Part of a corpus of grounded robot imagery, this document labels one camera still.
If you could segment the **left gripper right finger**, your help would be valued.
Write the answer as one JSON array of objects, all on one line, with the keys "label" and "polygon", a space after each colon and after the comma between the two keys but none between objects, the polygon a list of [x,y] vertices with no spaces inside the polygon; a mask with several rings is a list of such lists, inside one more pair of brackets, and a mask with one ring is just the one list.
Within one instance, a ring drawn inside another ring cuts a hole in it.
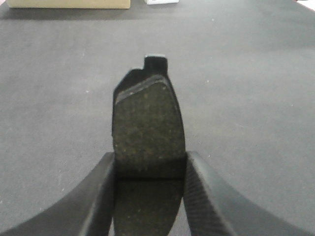
[{"label": "left gripper right finger", "polygon": [[184,205],[193,236],[310,236],[229,185],[196,151],[187,152]]}]

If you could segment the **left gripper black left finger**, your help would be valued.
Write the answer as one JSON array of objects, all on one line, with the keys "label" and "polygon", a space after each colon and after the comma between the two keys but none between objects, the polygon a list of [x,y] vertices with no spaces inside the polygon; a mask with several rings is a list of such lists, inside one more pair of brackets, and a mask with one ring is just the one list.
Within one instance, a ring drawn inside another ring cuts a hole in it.
[{"label": "left gripper black left finger", "polygon": [[67,195],[3,236],[107,236],[114,208],[115,159],[106,153]]}]

